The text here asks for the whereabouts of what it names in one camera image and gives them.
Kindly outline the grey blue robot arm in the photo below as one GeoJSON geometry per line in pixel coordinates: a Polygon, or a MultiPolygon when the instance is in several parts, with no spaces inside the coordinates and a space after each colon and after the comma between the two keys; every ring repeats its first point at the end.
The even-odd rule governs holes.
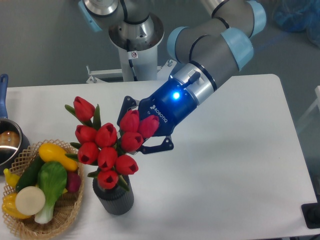
{"type": "MultiPolygon", "coordinates": [[[[107,30],[117,47],[124,81],[148,81],[158,74],[158,45],[164,37],[161,20],[147,0],[81,0],[86,22],[95,32],[107,30]]],[[[151,154],[172,150],[174,128],[253,57],[251,38],[266,25],[266,13],[254,0],[205,0],[211,18],[196,27],[178,27],[167,39],[170,57],[183,67],[149,97],[126,96],[119,113],[137,109],[141,119],[159,118],[162,144],[141,146],[151,154]]]]}

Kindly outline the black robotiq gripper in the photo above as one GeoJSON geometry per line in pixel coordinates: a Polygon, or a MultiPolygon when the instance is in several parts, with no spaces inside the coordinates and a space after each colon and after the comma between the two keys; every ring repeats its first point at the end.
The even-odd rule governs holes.
{"type": "Polygon", "coordinates": [[[118,115],[117,125],[124,115],[132,109],[138,107],[141,120],[155,115],[159,118],[159,127],[153,134],[155,137],[165,136],[162,143],[154,146],[142,145],[131,155],[142,153],[143,155],[171,151],[174,149],[171,134],[174,128],[193,112],[197,103],[193,96],[187,91],[187,87],[195,82],[194,79],[181,84],[176,78],[169,79],[159,89],[149,97],[141,101],[127,95],[124,97],[122,106],[118,115]]]}

